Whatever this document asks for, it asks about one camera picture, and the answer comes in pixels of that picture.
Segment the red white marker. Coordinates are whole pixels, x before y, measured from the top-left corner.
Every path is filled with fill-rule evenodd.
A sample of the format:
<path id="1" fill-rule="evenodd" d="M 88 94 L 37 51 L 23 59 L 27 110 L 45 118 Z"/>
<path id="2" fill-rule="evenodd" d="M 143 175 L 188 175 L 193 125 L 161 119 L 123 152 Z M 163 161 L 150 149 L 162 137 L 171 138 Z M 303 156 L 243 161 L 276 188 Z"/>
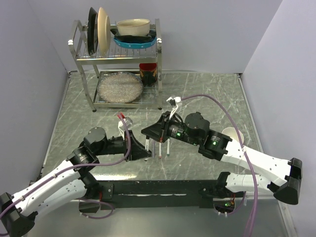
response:
<path id="1" fill-rule="evenodd" d="M 161 159 L 162 158 L 162 143 L 158 143 L 158 157 Z"/>

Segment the green white marker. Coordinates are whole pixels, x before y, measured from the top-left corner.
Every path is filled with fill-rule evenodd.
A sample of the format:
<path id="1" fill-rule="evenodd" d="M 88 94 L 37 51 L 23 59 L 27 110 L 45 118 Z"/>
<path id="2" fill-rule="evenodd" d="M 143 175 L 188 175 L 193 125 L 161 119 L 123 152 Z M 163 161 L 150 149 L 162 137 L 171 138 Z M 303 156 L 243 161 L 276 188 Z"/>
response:
<path id="1" fill-rule="evenodd" d="M 170 138 L 167 139 L 166 155 L 170 156 Z"/>

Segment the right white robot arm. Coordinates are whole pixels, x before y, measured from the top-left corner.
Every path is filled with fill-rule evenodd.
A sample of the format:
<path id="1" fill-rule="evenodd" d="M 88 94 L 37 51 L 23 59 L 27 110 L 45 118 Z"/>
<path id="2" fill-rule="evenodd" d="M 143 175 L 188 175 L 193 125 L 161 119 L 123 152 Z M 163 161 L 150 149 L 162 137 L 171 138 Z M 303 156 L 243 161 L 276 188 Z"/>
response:
<path id="1" fill-rule="evenodd" d="M 249 175 L 221 172 L 216 191 L 222 197 L 230 193 L 254 192 L 273 194 L 277 200 L 297 205 L 302 182 L 302 161 L 269 156 L 239 143 L 239 141 L 209 128 L 201 113 L 187 115 L 184 121 L 163 113 L 159 120 L 141 133 L 156 142 L 169 138 L 198 147 L 203 157 L 231 163 L 250 170 Z"/>

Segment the black white marker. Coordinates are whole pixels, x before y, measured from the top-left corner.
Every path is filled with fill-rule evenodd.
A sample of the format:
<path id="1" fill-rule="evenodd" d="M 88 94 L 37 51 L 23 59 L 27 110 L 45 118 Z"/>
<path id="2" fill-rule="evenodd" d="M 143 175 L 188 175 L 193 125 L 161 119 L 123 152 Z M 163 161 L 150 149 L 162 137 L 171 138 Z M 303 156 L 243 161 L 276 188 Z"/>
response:
<path id="1" fill-rule="evenodd" d="M 150 142 L 149 137 L 146 137 L 145 149 L 146 149 L 147 151 L 149 151 L 149 142 Z"/>

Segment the purple pen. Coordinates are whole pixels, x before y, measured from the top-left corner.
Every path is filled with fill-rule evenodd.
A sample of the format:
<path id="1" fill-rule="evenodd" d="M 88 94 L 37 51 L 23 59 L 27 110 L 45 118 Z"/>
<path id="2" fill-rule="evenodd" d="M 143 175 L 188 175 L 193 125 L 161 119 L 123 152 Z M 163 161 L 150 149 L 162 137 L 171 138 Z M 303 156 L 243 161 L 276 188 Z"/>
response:
<path id="1" fill-rule="evenodd" d="M 152 142 L 152 158 L 156 156 L 156 142 L 155 140 Z"/>

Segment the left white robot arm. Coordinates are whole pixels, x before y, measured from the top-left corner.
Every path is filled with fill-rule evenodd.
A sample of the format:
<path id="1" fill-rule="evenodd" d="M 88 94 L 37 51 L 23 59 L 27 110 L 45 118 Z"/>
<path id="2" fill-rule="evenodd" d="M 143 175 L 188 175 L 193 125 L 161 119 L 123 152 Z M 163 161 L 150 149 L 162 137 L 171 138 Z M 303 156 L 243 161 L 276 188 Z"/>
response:
<path id="1" fill-rule="evenodd" d="M 21 237 L 35 225 L 36 218 L 77 198 L 97 198 L 102 192 L 90 171 L 100 165 L 98 156 L 123 154 L 123 160 L 149 158 L 151 151 L 138 142 L 131 130 L 107 138 L 101 127 L 92 128 L 80 146 L 54 170 L 31 186 L 0 196 L 0 220 L 6 235 Z"/>

